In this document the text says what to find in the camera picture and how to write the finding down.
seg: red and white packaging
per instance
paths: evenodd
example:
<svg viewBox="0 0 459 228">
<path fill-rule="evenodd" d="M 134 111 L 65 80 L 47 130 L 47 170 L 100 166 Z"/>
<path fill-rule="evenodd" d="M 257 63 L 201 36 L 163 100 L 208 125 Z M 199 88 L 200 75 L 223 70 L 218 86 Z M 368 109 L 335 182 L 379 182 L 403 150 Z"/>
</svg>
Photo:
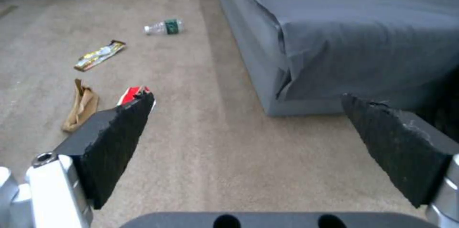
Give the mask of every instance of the red and white packaging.
<svg viewBox="0 0 459 228">
<path fill-rule="evenodd" d="M 126 92 L 121 96 L 121 98 L 118 100 L 117 106 L 126 104 L 134 99 L 136 99 L 136 95 L 142 94 L 143 92 L 151 92 L 150 89 L 147 86 L 133 86 L 129 87 Z M 156 105 L 156 100 L 153 103 L 153 107 L 151 107 L 151 110 L 154 109 Z"/>
</svg>

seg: plastic water bottle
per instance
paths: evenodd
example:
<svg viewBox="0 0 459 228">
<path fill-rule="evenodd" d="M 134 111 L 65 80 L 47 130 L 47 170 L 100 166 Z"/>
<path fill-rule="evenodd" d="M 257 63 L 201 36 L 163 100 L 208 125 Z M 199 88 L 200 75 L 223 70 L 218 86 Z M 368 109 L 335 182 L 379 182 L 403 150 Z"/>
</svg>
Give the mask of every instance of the plastic water bottle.
<svg viewBox="0 0 459 228">
<path fill-rule="evenodd" d="M 147 35 L 164 34 L 173 35 L 183 32 L 183 21 L 181 19 L 168 19 L 164 22 L 159 22 L 154 25 L 144 27 Z"/>
</svg>

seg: black foam pad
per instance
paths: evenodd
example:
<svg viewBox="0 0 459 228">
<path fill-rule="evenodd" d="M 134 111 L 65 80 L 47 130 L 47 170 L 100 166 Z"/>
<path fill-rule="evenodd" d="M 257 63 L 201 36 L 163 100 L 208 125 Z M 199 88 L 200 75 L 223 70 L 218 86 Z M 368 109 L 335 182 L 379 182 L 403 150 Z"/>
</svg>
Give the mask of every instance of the black foam pad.
<svg viewBox="0 0 459 228">
<path fill-rule="evenodd" d="M 459 144 L 411 112 L 342 97 L 370 155 L 415 207 L 431 203 Z"/>
<path fill-rule="evenodd" d="M 151 93 L 92 115 L 55 152 L 70 156 L 86 197 L 100 209 L 131 159 L 154 104 Z"/>
</svg>

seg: trash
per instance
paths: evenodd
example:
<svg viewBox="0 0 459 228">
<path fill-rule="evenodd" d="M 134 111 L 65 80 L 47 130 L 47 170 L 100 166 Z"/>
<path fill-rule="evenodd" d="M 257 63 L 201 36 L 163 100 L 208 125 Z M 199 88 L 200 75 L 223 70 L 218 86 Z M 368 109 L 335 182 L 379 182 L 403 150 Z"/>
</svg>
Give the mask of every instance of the trash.
<svg viewBox="0 0 459 228">
<path fill-rule="evenodd" d="M 87 71 L 90 68 L 97 66 L 103 61 L 109 59 L 124 47 L 126 47 L 126 43 L 112 40 L 109 45 L 80 57 L 74 68 L 77 71 Z"/>
<path fill-rule="evenodd" d="M 62 130 L 74 132 L 97 110 L 99 96 L 91 88 L 83 86 L 81 79 L 75 79 L 75 101 Z"/>
<path fill-rule="evenodd" d="M 139 98 L 142 94 L 151 94 L 150 89 L 148 86 L 133 86 L 130 87 L 124 92 L 121 98 L 118 100 L 117 106 L 122 104 L 127 104 L 130 101 L 133 101 L 136 98 Z M 156 105 L 156 100 L 153 102 L 153 106 L 151 107 L 151 111 L 154 109 Z"/>
<path fill-rule="evenodd" d="M 183 32 L 183 21 L 181 19 L 168 19 L 164 22 L 159 22 L 154 25 L 147 25 L 144 31 L 147 35 L 164 34 L 172 35 Z"/>
</svg>

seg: screw hole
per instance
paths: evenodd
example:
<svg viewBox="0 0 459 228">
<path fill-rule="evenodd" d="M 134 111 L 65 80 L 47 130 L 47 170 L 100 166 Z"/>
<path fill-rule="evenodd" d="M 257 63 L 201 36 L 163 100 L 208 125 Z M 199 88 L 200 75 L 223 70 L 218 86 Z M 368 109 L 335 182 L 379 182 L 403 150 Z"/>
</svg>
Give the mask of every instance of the screw hole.
<svg viewBox="0 0 459 228">
<path fill-rule="evenodd" d="M 241 228 L 241 223 L 232 215 L 221 215 L 213 223 L 213 228 Z"/>
<path fill-rule="evenodd" d="M 51 159 L 52 153 L 43 153 L 41 156 L 37 157 L 38 162 L 44 162 Z"/>
<path fill-rule="evenodd" d="M 346 228 L 346 225 L 335 215 L 323 215 L 318 219 L 319 228 Z"/>
</svg>

